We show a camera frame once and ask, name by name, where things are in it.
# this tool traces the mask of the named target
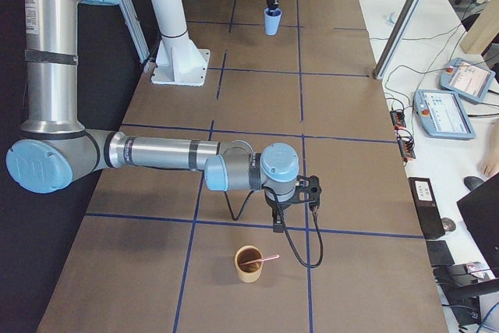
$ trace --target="brown paper cup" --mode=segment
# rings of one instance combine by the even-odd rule
[[[260,259],[262,253],[255,246],[243,246],[234,256],[234,265],[237,275],[242,282],[255,282],[262,273],[264,263],[240,265],[250,260]]]

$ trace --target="cable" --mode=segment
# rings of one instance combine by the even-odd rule
[[[488,118],[488,117],[496,117],[496,116],[499,116],[499,112],[498,113],[487,113],[485,115],[468,115],[468,117],[472,118],[472,119],[480,119],[480,118]]]
[[[494,312],[494,310],[497,308],[497,306],[499,306],[499,302],[494,304],[492,306],[492,308],[489,310],[489,312],[487,312],[487,315],[485,315],[485,318],[482,319],[482,323],[479,325],[478,329],[476,329],[476,333],[479,333],[482,330],[482,328],[486,328],[485,323],[487,322],[487,318]]]
[[[458,307],[458,308],[466,308],[468,310],[471,310],[473,312],[476,312],[476,310],[470,306],[464,306],[462,304],[442,304],[442,307]]]
[[[152,45],[151,49],[149,50],[149,55],[144,59],[144,61],[140,64],[140,70],[144,70],[146,67],[147,63],[149,62],[150,58],[157,52],[159,49],[159,45],[161,43],[161,32],[157,32],[156,36],[156,41]]]
[[[492,103],[482,102],[482,103],[480,103],[480,104],[481,104],[481,105],[489,105],[490,107],[499,108],[499,105],[493,105]]]
[[[291,247],[292,252],[295,254],[295,257],[298,260],[298,262],[306,268],[319,267],[320,264],[322,263],[322,259],[324,256],[324,244],[322,242],[322,236],[320,234],[319,225],[317,224],[317,209],[312,211],[312,217],[313,217],[313,224],[315,225],[315,229],[317,231],[317,238],[319,239],[320,254],[319,254],[319,260],[315,264],[310,264],[310,263],[306,263],[305,261],[303,261],[301,256],[298,254],[298,250],[296,249],[295,244],[292,241],[291,236],[289,235],[288,227],[286,226],[285,220],[284,220],[284,210],[282,209],[281,204],[279,203],[277,194],[275,193],[275,191],[272,188],[270,188],[268,186],[264,186],[264,190],[268,191],[270,194],[272,194],[272,196],[274,198],[275,206],[277,207],[279,217],[281,218],[282,228],[284,229],[284,233],[286,234],[286,238],[288,239],[288,243]]]
[[[479,269],[477,271],[470,271],[470,272],[467,272],[467,273],[453,273],[452,276],[467,276],[467,275],[472,275],[472,273],[487,272],[487,271],[493,271],[493,270],[496,270],[496,269],[499,269],[499,267],[491,267],[491,268],[487,268],[487,269]]]
[[[398,128],[395,132],[397,133],[397,140],[403,140],[409,151],[414,151],[414,136],[412,133],[403,128]],[[408,135],[403,136],[399,132],[406,132]]]
[[[26,95],[28,93],[28,79],[24,82],[23,103],[21,104],[21,123],[24,122],[24,111],[26,110]]]
[[[241,218],[242,213],[244,212],[244,209],[246,208],[246,205],[248,204],[248,201],[250,200],[250,197],[253,195],[254,192],[255,192],[255,190],[251,190],[248,193],[248,195],[246,196],[246,199],[244,200],[244,202],[242,202],[242,206],[241,206],[241,209],[239,210],[239,213],[237,214],[237,216],[234,216],[234,211],[232,210],[231,202],[228,199],[227,192],[224,191],[225,201],[227,202],[227,207],[228,207],[229,212],[231,213],[232,220],[238,221]]]
[[[456,27],[453,27],[452,29],[450,29],[449,31],[446,31],[445,33],[440,33],[440,34],[437,34],[437,35],[433,35],[432,37],[421,37],[421,38],[402,38],[403,41],[428,41],[430,39],[434,39],[436,37],[440,37],[442,35],[445,35],[445,34],[449,34],[450,32],[452,32],[454,29],[457,29],[461,26],[461,24],[457,25]],[[369,38],[370,41],[387,41],[388,39],[390,38]]]
[[[387,101],[397,101],[398,103],[400,103],[400,105],[402,106],[402,109],[394,109],[394,108],[393,108],[393,102],[392,102],[392,103],[391,103],[391,110],[392,110],[392,111],[397,111],[397,112],[404,113],[404,111],[405,111],[405,106],[404,106],[404,104],[402,103],[402,101],[401,101],[400,99],[397,99],[396,97],[393,97],[393,95],[392,95],[392,97],[386,97],[386,98],[385,98],[385,100],[387,100]]]
[[[149,167],[146,165],[144,165],[144,168],[157,169],[158,171],[189,171],[189,169],[182,169],[182,168]]]

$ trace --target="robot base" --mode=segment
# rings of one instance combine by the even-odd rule
[[[168,59],[166,48],[161,41],[156,58],[156,69],[151,77],[152,83],[160,85],[182,85],[182,86],[203,86],[207,75],[208,61],[210,60],[210,50],[198,49],[189,40],[190,54],[195,61],[191,64],[191,69],[180,73],[180,69],[175,64],[175,49],[172,48],[172,58]]]

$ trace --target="grid line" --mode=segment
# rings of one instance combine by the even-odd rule
[[[342,140],[349,142],[366,142],[366,143],[387,143],[387,144],[397,144],[396,140],[371,140],[367,138],[349,138],[343,136],[314,136],[307,134],[287,134],[287,133],[266,133],[266,132],[247,132],[242,130],[231,130],[231,129],[202,129],[202,128],[189,128],[181,126],[162,126],[162,125],[144,125],[144,124],[132,124],[123,123],[122,126],[130,126],[136,128],[148,128],[148,129],[165,129],[165,130],[185,130],[185,131],[197,131],[197,132],[212,132],[212,133],[223,133],[223,134],[246,134],[249,136],[279,136],[286,138],[302,138],[311,140]]]
[[[305,152],[305,137],[302,134],[302,160],[303,160],[303,174],[306,175],[306,152]],[[309,205],[305,206],[305,241],[306,241],[306,262],[310,264],[310,227],[309,227]],[[309,332],[313,333],[313,304],[312,304],[312,272],[308,267],[306,269],[306,287],[308,295],[308,307],[309,307]]]
[[[234,23],[234,13],[235,13],[235,4],[236,4],[237,0],[234,0],[234,2],[232,3],[232,13],[231,13],[231,21],[230,21],[230,24],[228,25],[228,32],[231,33],[232,32],[232,24]]]
[[[210,67],[208,70],[220,70],[221,68]],[[225,70],[234,72],[257,72],[257,73],[279,73],[279,74],[295,74],[302,76],[338,76],[338,77],[369,77],[367,74],[356,73],[314,73],[314,72],[287,72],[284,70],[264,70],[264,69],[241,69],[241,68],[225,68]]]
[[[220,79],[218,80],[217,100],[220,97],[221,81],[224,78],[225,61],[227,60],[227,50],[224,52],[224,60],[221,62]]]
[[[211,120],[210,136],[208,137],[208,140],[211,140],[213,127],[214,127],[214,120]],[[179,299],[177,301],[177,310],[175,312],[175,320],[173,323],[172,333],[176,333],[179,327],[180,310],[182,309],[182,299],[184,296],[184,288],[186,287],[187,271],[189,269],[189,261],[190,261],[190,252],[193,248],[194,232],[196,231],[196,219],[200,209],[201,191],[203,191],[203,180],[204,180],[204,173],[201,173],[200,188],[197,192],[196,210],[194,210],[193,223],[190,231],[189,245],[187,246],[186,262],[184,263],[184,271],[182,273],[182,283],[180,284]]]
[[[95,217],[95,218],[123,218],[126,220],[148,220],[148,221],[170,221],[192,224],[194,220],[189,220],[186,218],[162,218],[154,216],[139,216],[133,214],[107,214],[99,212],[87,212],[85,216]],[[210,221],[210,220],[196,220],[197,225],[213,225],[213,226],[233,226],[242,228],[255,228],[255,229],[272,229],[272,225],[264,224],[250,224],[242,222],[232,222],[232,221]],[[298,226],[286,226],[289,230],[293,232],[305,232],[306,228],[301,228]],[[310,228],[310,232],[316,232],[314,228]],[[362,232],[358,230],[343,230],[343,229],[327,229],[321,228],[321,234],[342,234],[347,236],[370,236],[370,237],[386,237],[386,238],[406,238],[406,239],[424,239],[424,236],[417,234],[401,234],[401,233],[384,233],[384,232]]]
[[[300,30],[299,30],[299,1],[296,0],[296,36],[298,38],[298,70],[299,70],[299,110],[300,110],[300,121],[305,120],[305,110],[303,109],[303,76],[302,76],[302,44],[300,40]]]

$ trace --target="black cable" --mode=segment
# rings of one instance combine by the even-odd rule
[[[493,271],[493,270],[496,270],[496,269],[499,269],[499,267],[491,267],[491,268],[487,268],[487,269],[479,269],[478,271],[470,271],[470,272],[467,272],[467,273],[453,273],[452,275],[453,276],[467,276],[467,275],[472,275],[472,273],[487,272],[487,271]]]
[[[403,136],[399,132],[406,132],[408,135]],[[403,140],[405,142],[405,144],[407,145],[407,148],[410,151],[413,151],[414,150],[414,136],[412,135],[412,133],[404,128],[398,128],[396,130],[396,133],[397,133],[397,140]]]
[[[434,39],[436,37],[440,37],[442,35],[449,34],[450,32],[452,32],[453,30],[457,29],[460,26],[461,26],[461,24],[457,25],[456,27],[453,27],[452,29],[450,29],[449,31],[446,31],[445,33],[440,33],[440,34],[437,34],[437,35],[433,35],[432,37],[402,38],[402,40],[403,41],[428,41],[428,40]],[[390,38],[369,38],[369,39],[372,40],[372,41],[387,41]]]
[[[21,104],[21,123],[24,122],[24,111],[26,110],[26,95],[28,92],[28,79],[24,82],[23,103]]]
[[[320,254],[319,254],[319,260],[315,264],[310,264],[310,263],[306,263],[305,261],[303,261],[301,256],[298,254],[298,250],[296,249],[295,244],[292,241],[292,238],[289,234],[288,227],[286,226],[286,223],[284,220],[284,210],[282,209],[281,204],[279,203],[277,194],[275,193],[275,191],[272,188],[270,188],[268,186],[264,186],[264,190],[271,193],[272,197],[274,198],[275,206],[277,207],[279,217],[281,218],[282,228],[284,229],[284,233],[286,234],[286,238],[288,239],[288,243],[291,247],[292,252],[295,254],[295,257],[298,260],[298,262],[306,268],[319,267],[320,264],[322,263],[322,259],[324,256],[324,244],[322,242],[322,236],[320,234],[319,225],[317,223],[317,209],[312,211],[312,217],[313,217],[313,224],[315,225],[315,229],[317,231],[317,238],[319,239]]]
[[[397,112],[401,112],[401,113],[404,113],[405,111],[405,106],[404,104],[402,103],[402,101],[400,99],[397,99],[396,97],[386,97],[385,98],[386,101],[397,101],[398,103],[400,103],[400,105],[402,106],[402,109],[394,109],[393,108],[393,102],[391,103],[391,110],[392,111],[397,111]]]
[[[472,119],[480,119],[480,118],[487,118],[487,117],[496,117],[496,116],[499,116],[499,112],[498,113],[487,113],[485,115],[468,115],[468,117],[472,118]]]
[[[495,108],[499,108],[499,105],[494,105],[492,103],[486,103],[485,101],[483,101],[482,103],[480,103],[481,105],[489,105],[490,107],[495,107]]]
[[[159,49],[159,45],[161,43],[161,33],[160,31],[157,32],[156,36],[156,41],[154,42],[153,46],[149,50],[149,55],[144,59],[143,62],[140,63],[140,70],[144,70],[146,67],[147,63],[149,62],[150,58],[156,54],[157,50]]]
[[[182,168],[161,168],[161,167],[149,167],[149,166],[144,166],[144,168],[149,168],[149,169],[157,169],[158,171],[189,171],[189,169],[182,169]]]
[[[442,304],[442,307],[458,307],[458,308],[466,308],[468,310],[471,310],[473,312],[476,312],[476,310],[470,306],[464,306],[462,304]]]
[[[468,331],[468,328],[465,327],[464,325],[458,325],[458,328],[459,328],[459,333],[466,333]]]
[[[493,58],[496,58],[497,56],[499,56],[499,52],[498,52],[497,54],[495,54],[494,56],[492,56],[492,57],[490,57],[490,58],[488,58],[488,59],[484,60],[483,62],[476,62],[476,63],[473,63],[473,64],[469,64],[469,66],[477,66],[477,65],[479,65],[479,64],[483,64],[483,63],[485,63],[485,62],[488,62],[488,61],[492,60]],[[396,72],[399,68],[407,68],[407,69],[409,69],[409,70],[413,71],[414,73],[423,74],[423,75],[426,75],[427,73],[441,72],[441,71],[444,71],[444,70],[446,70],[446,69],[447,69],[447,67],[445,67],[445,68],[439,68],[439,69],[427,70],[426,72],[420,72],[419,70],[416,70],[416,69],[411,68],[410,66],[406,66],[406,65],[397,66],[395,69],[393,69],[393,70],[390,72],[390,74],[388,75],[388,77],[387,77],[387,81],[384,83],[384,88],[385,88],[386,90],[393,91],[394,93],[397,93],[397,94],[399,94],[399,95],[401,95],[401,96],[405,97],[405,98],[408,100],[409,105],[411,105],[411,99],[410,99],[410,97],[409,97],[408,95],[406,95],[406,94],[404,94],[404,93],[402,93],[402,92],[400,92],[400,91],[396,91],[396,90],[391,89],[390,87],[388,87],[388,82],[390,82],[391,75],[392,75],[393,73],[395,73],[395,72]]]
[[[244,200],[244,202],[242,202],[242,206],[241,206],[241,209],[239,210],[239,213],[237,214],[237,216],[234,216],[234,211],[232,210],[231,202],[228,199],[227,192],[224,191],[225,201],[227,202],[227,207],[228,207],[229,212],[231,213],[232,220],[238,221],[241,218],[241,215],[244,212],[246,205],[248,204],[248,200],[250,200],[250,197],[253,195],[254,192],[255,192],[255,190],[251,190],[248,193],[248,195],[246,196],[246,199]]]

